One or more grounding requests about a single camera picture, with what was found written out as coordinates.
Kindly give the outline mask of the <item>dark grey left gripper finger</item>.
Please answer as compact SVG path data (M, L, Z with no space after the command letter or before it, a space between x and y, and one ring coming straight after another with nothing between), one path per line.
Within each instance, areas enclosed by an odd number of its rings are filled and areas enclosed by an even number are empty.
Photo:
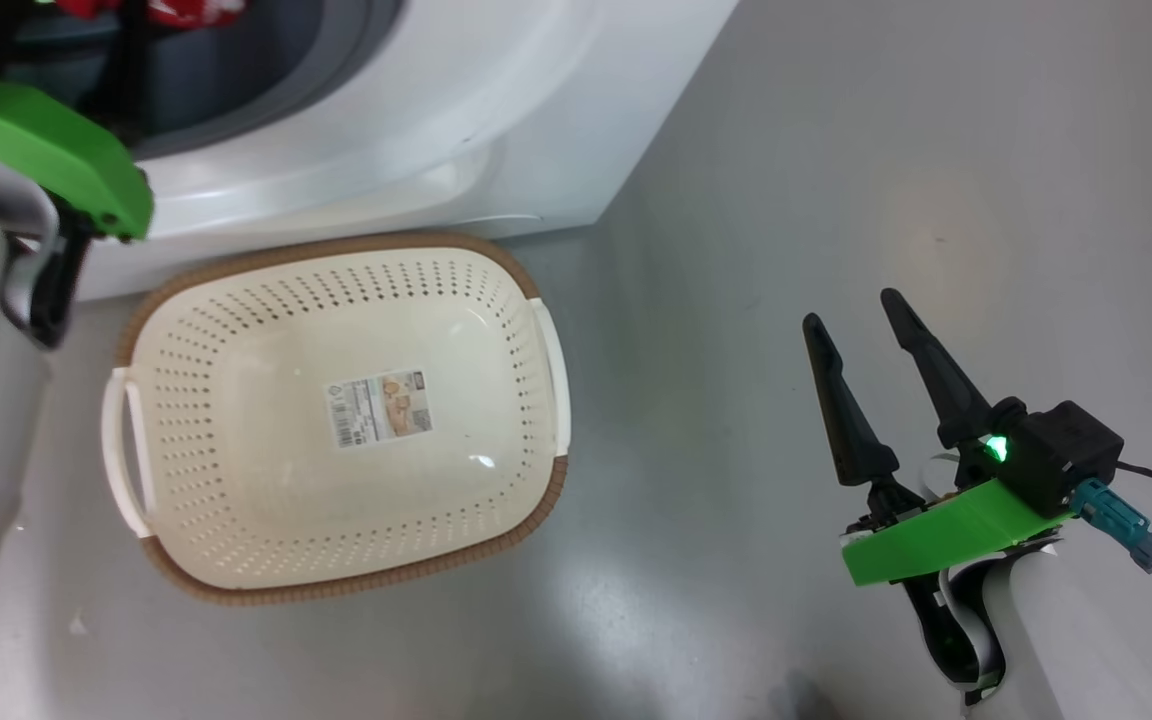
M122 69L118 88L116 128L119 136L141 136L150 50L147 1L122 1L118 17Z

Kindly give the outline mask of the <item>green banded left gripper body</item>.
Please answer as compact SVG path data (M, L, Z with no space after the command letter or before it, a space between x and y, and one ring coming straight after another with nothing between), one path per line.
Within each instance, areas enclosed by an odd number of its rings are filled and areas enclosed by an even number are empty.
M154 192L131 151L37 88L0 81L0 162L90 218L97 233L147 238Z

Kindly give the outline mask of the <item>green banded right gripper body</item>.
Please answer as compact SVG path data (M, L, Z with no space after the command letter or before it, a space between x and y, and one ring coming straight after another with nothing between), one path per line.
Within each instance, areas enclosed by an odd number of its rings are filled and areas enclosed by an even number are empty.
M890 520L872 514L847 529L841 555L854 585L904 589L929 655L967 706L978 705L1005 679L1005 651L984 607L984 579L1014 553L1043 548L1064 516L1047 520L996 479L1009 455L1005 439L973 439L957 454L957 488L911 495L899 483L878 484L870 500L909 500Z

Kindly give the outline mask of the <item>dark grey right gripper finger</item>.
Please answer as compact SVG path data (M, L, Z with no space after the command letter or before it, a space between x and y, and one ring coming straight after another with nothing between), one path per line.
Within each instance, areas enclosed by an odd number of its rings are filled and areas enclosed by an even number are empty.
M838 483L858 487L892 482L899 470L895 452L870 427L846 382L844 361L818 314L804 316L803 336Z
M896 288L884 288L879 300L899 346L914 357L938 418L941 445L955 448L987 435L991 406L952 354Z

